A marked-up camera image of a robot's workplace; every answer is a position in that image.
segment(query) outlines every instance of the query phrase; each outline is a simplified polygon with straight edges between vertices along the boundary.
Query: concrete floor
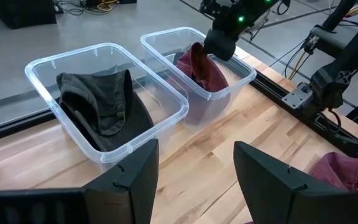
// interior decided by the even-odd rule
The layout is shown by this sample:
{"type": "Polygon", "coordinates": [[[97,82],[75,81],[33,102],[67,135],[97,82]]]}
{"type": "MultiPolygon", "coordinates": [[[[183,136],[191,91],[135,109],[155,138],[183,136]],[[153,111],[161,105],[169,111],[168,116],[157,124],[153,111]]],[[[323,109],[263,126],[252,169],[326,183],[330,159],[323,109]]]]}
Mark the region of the concrete floor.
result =
{"type": "MultiPolygon", "coordinates": [[[[137,4],[118,5],[107,15],[64,14],[57,17],[57,25],[19,30],[10,30],[0,22],[0,123],[46,108],[24,75],[24,67],[29,62],[102,42],[120,44],[142,58],[144,52],[139,39],[143,34],[181,26],[194,27],[206,33],[212,21],[196,11],[200,1],[139,0],[137,4]]],[[[328,6],[328,0],[293,0],[285,15],[271,14],[268,27],[262,29],[252,42],[248,41],[249,36],[244,35],[237,44],[271,65],[301,42],[315,24],[327,18],[328,6]]],[[[288,54],[272,67],[283,72],[291,55],[288,54]]],[[[294,82],[304,82],[317,68],[332,60],[323,52],[316,52],[301,68],[294,82]]],[[[349,104],[340,110],[347,114],[352,106],[358,105],[358,74],[345,92],[345,98],[349,104]]]]}

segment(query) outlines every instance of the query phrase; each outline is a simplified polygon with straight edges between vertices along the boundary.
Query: wooden table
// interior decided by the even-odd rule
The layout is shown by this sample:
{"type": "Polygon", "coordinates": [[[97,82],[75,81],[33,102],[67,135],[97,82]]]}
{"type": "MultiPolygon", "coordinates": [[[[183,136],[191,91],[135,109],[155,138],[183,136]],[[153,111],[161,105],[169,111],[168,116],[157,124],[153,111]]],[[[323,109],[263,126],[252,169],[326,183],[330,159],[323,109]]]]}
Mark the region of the wooden table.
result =
{"type": "MultiPolygon", "coordinates": [[[[241,49],[236,54],[287,90],[294,84],[241,49]]],[[[341,116],[358,136],[358,125],[341,116]]],[[[323,138],[246,86],[228,112],[197,134],[175,128],[160,158],[152,223],[245,223],[251,220],[232,160],[244,141],[300,170],[338,151],[323,138]]],[[[53,120],[0,139],[0,189],[79,187],[99,175],[53,120]]]]}

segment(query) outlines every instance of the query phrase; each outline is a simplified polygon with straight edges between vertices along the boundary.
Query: red fabric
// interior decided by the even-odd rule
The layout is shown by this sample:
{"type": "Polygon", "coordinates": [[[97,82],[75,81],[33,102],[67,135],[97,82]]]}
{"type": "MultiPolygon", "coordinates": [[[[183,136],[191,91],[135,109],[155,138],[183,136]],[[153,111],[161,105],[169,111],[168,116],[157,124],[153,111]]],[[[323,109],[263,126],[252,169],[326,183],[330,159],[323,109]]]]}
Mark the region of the red fabric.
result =
{"type": "Polygon", "coordinates": [[[313,166],[310,175],[340,189],[358,191],[358,158],[330,152],[313,166]]]}
{"type": "MultiPolygon", "coordinates": [[[[191,48],[179,58],[177,68],[208,92],[214,93],[228,86],[226,78],[218,66],[208,58],[203,51],[203,46],[198,42],[194,43],[191,48]]],[[[190,89],[179,78],[174,76],[172,76],[168,82],[171,86],[188,97],[190,107],[188,116],[185,119],[186,122],[198,124],[203,121],[210,121],[219,116],[230,101],[230,94],[224,98],[213,100],[212,102],[207,101],[206,98],[194,92],[194,90],[190,89]]]]}

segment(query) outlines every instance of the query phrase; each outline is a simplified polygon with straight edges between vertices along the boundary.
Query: clear plastic bin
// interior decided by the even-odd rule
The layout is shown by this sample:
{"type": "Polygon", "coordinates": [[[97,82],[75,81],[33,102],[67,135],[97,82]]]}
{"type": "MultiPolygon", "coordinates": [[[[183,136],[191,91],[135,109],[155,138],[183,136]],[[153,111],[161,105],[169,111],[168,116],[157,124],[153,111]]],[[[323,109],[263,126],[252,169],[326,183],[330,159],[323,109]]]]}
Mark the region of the clear plastic bin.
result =
{"type": "Polygon", "coordinates": [[[146,49],[145,64],[177,89],[189,101],[184,119],[191,132],[197,132],[220,117],[231,106],[241,88],[256,77],[253,67],[233,56],[228,62],[210,55],[225,76],[228,87],[209,92],[202,89],[174,64],[177,52],[186,52],[195,42],[203,43],[205,35],[190,27],[155,32],[140,39],[146,49]]]}
{"type": "Polygon", "coordinates": [[[28,64],[25,74],[74,142],[89,159],[99,164],[102,172],[149,139],[158,138],[160,152],[163,151],[163,145],[173,134],[175,125],[188,112],[188,102],[179,92],[116,44],[98,44],[41,58],[28,64]],[[109,70],[114,73],[125,69],[130,71],[133,89],[147,108],[154,127],[114,151],[101,152],[91,146],[56,102],[55,98],[60,96],[56,76],[62,72],[90,74],[109,70]]]}

